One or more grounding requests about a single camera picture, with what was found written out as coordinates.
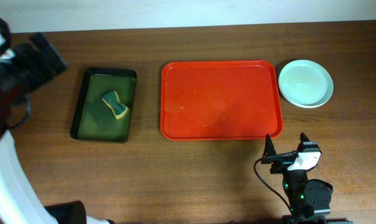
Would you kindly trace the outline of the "light green plate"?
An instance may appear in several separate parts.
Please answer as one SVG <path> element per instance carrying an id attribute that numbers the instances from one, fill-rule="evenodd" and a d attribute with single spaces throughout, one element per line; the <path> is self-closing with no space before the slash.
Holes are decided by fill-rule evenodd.
<path id="1" fill-rule="evenodd" d="M 291 104 L 300 108 L 317 108 L 332 97 L 334 83 L 329 72 L 310 60 L 287 63 L 278 76 L 279 90 Z"/>

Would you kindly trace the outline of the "yellow green scrub sponge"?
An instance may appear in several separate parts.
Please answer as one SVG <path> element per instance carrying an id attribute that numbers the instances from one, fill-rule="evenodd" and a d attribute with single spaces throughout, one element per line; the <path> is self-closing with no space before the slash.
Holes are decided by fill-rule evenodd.
<path id="1" fill-rule="evenodd" d="M 121 103 L 119 95 L 116 91 L 110 91 L 102 97 L 102 101 L 112 111 L 114 117 L 119 120 L 126 117 L 130 112 L 130 108 Z"/>

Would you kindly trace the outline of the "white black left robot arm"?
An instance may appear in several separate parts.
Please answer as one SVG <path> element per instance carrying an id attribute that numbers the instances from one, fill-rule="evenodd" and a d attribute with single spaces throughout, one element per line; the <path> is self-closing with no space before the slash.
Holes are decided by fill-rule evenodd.
<path id="1" fill-rule="evenodd" d="M 67 64 L 41 33 L 11 47 L 0 18 L 0 223 L 93 223 L 79 200 L 43 206 L 17 157 L 11 131 L 31 116 L 29 93 L 64 72 Z"/>

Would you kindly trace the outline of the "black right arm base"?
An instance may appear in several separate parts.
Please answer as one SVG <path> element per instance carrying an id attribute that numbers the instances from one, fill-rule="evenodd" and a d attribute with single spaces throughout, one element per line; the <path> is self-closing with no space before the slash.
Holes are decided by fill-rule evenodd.
<path id="1" fill-rule="evenodd" d="M 343 218 L 326 219 L 325 217 L 296 221 L 291 215 L 285 215 L 282 217 L 280 223 L 281 224 L 353 224 L 354 222 L 343 219 Z"/>

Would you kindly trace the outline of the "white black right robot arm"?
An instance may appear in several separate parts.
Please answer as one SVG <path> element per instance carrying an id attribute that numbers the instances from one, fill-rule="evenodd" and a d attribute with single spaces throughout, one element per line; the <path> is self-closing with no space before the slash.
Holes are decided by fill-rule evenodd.
<path id="1" fill-rule="evenodd" d="M 319 179 L 309 179 L 308 172 L 317 165 L 322 152 L 318 144 L 310 141 L 305 133 L 300 134 L 297 150 L 277 154 L 270 135 L 265 137 L 261 164 L 270 164 L 271 174 L 281 174 L 282 187 L 287 198 L 282 201 L 290 214 L 281 218 L 281 223 L 326 223 L 330 214 L 333 186 Z"/>

